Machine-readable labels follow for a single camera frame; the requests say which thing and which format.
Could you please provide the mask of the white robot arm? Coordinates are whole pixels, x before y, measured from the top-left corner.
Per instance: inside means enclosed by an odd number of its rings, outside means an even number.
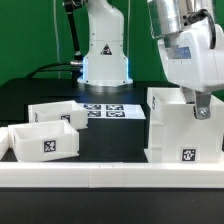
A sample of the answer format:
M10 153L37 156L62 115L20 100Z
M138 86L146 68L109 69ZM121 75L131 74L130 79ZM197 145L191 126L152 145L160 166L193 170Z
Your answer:
M224 31L214 0L146 0L151 35L167 80L178 85L195 117L210 117L214 91L224 89ZM89 51L79 83L98 91L130 85L123 52L124 17L107 0L87 0Z

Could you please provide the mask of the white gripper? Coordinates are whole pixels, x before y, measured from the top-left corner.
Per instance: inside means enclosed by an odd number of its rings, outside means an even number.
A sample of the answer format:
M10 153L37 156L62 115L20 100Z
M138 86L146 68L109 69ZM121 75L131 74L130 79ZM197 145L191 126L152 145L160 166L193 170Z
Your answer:
M163 40L158 41L167 80L182 86L185 103L195 103L195 117L199 120L211 116L211 94L204 92L224 89L224 31L218 24L215 28L214 49L209 47L210 32L207 24L182 32L177 47L166 48ZM192 89L196 90L195 101Z

